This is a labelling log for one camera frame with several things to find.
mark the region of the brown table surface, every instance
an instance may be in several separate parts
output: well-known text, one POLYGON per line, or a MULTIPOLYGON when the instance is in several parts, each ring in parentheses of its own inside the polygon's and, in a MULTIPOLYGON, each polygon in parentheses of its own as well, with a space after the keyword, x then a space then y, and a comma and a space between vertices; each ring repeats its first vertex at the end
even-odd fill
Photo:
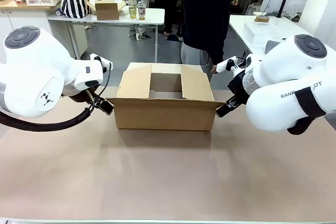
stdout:
MULTIPOLYGON (((224 101, 231 93, 214 96, 224 101)), ((62 98, 36 121, 69 119, 84 106, 62 98)), ((114 115, 96 110, 60 132, 2 127, 0 216, 336 220, 336 134, 324 119, 301 136, 255 129, 244 106, 216 118, 211 132, 115 126, 114 115)))
POLYGON ((51 10, 54 6, 28 6, 25 1, 20 3, 14 0, 0 0, 0 9, 30 9, 30 10, 51 10))

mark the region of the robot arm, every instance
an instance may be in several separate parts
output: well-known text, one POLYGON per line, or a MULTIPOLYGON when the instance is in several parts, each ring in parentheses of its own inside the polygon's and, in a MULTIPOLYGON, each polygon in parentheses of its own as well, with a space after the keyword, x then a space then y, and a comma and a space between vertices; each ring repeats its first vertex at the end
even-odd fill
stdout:
MULTIPOLYGON (((0 106, 5 111, 27 118, 39 117, 54 108, 63 95, 91 104, 86 118, 93 108, 105 108, 107 114, 112 112, 113 106, 94 94, 103 82, 103 73, 112 70, 111 62, 94 54, 91 60, 74 60, 59 41, 37 27, 13 31, 5 39, 4 46, 6 63, 0 64, 0 106)), ((2 114, 1 120, 8 125, 8 120, 14 119, 2 114)), ((73 126, 73 121, 64 122, 61 127, 32 123, 24 126, 23 122, 13 121, 9 126, 22 124, 20 129, 34 131, 73 126)))
POLYGON ((235 94, 217 110, 222 117, 246 104, 252 124, 265 131, 303 133, 317 117, 333 112, 335 74, 327 71, 327 50, 309 35, 296 35, 264 57, 249 55, 246 68, 233 65, 235 94))

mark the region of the cardboard box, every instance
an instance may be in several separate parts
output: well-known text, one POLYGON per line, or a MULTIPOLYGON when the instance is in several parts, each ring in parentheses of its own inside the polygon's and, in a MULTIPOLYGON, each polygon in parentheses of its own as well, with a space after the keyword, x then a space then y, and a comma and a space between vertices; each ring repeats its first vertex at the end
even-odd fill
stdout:
POLYGON ((131 63, 108 100, 120 129, 210 131, 224 104, 200 66, 160 63, 131 63))
POLYGON ((125 1, 115 3, 113 1, 101 0, 95 1, 94 5, 92 2, 89 2, 88 5, 93 11, 96 11, 97 20, 118 20, 119 11, 126 5, 126 3, 125 1))

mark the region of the black and white striped bag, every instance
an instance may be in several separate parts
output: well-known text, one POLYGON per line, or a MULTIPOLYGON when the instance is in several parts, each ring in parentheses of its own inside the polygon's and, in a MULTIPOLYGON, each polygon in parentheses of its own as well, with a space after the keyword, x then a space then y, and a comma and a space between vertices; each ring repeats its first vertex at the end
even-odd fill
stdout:
POLYGON ((62 0, 61 11, 68 18, 83 18, 89 14, 90 8, 86 0, 62 0))

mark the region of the black circular cap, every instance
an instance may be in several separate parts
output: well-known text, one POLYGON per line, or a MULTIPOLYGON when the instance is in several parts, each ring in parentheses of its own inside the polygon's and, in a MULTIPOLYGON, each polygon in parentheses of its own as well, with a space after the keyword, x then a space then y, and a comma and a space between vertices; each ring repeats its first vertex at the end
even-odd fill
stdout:
POLYGON ((10 49, 23 48, 33 43, 40 35, 40 29, 34 26, 24 26, 15 29, 5 39, 5 46, 10 49))
POLYGON ((310 35, 296 35, 294 41, 297 47, 306 55, 314 58, 324 58, 327 56, 327 49, 324 44, 310 35))
POLYGON ((12 34, 12 39, 15 41, 20 41, 27 38, 28 35, 29 35, 28 29, 17 29, 12 34))

